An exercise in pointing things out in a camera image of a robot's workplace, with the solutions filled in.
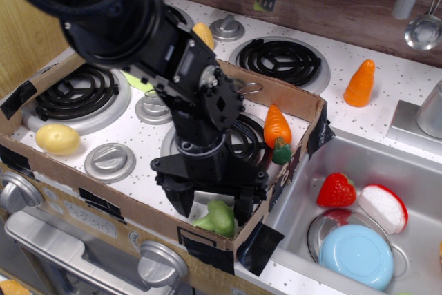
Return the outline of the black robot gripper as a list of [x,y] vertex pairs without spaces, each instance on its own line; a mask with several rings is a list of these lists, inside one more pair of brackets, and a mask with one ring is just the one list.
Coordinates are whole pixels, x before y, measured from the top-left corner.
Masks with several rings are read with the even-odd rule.
[[235,199],[234,216],[243,226],[253,213],[255,202],[267,197],[267,172],[239,158],[221,135],[214,144],[199,146],[175,136],[178,154],[151,161],[156,181],[169,202],[189,217],[195,191],[226,194]]

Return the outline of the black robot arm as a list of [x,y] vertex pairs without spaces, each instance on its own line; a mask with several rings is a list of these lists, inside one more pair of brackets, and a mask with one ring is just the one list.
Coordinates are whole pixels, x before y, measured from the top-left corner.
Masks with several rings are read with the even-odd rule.
[[215,192],[234,197],[243,225],[267,197],[268,176],[230,147],[243,96],[192,29],[163,0],[27,1],[60,20],[67,42],[89,64],[152,83],[171,112],[178,152],[151,168],[177,212],[190,214],[196,191]]

